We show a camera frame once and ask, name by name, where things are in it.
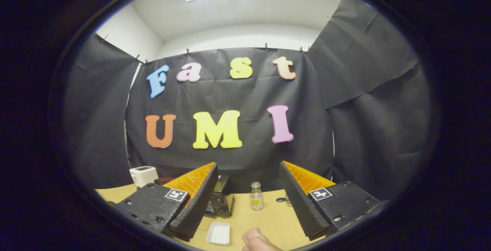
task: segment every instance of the glass bottle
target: glass bottle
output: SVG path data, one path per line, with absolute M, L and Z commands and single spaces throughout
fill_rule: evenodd
M 261 183 L 253 182 L 250 192 L 250 205 L 253 210 L 259 211 L 263 209 L 263 192 L 261 192 Z
M 290 202 L 290 199 L 288 198 L 288 195 L 286 194 L 285 194 L 285 201 L 286 201 L 286 205 L 288 205 L 289 207 L 293 207 L 292 203 Z

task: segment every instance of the white ceiling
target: white ceiling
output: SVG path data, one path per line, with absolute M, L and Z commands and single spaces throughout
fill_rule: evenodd
M 135 0 L 135 11 L 163 42 L 190 33 L 244 24 L 321 30 L 341 0 Z

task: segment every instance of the yellow letter m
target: yellow letter m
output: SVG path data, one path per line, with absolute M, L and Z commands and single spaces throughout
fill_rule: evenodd
M 237 130 L 237 119 L 241 113 L 236 110 L 225 111 L 218 124 L 215 124 L 210 113 L 198 112 L 193 115 L 196 120 L 196 142 L 193 148 L 207 148 L 208 143 L 205 141 L 205 135 L 210 141 L 212 147 L 216 148 L 223 135 L 222 148 L 240 148 L 242 141 L 239 140 L 239 131 Z

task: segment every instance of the pink letter i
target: pink letter i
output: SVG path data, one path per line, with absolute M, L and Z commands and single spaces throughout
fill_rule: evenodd
M 275 128 L 275 135 L 271 139 L 273 143 L 282 143 L 293 140 L 293 134 L 290 133 L 286 121 L 287 111 L 288 106 L 286 105 L 274 105 L 268 107 L 268 112 L 271 113 L 273 127 Z

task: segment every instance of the white box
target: white box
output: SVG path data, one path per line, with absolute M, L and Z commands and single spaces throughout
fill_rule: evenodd
M 137 188 L 141 188 L 148 183 L 153 183 L 155 179 L 158 179 L 157 169 L 150 166 L 130 169 L 130 175 Z
M 230 224 L 213 222 L 208 229 L 206 240 L 220 246 L 230 246 Z

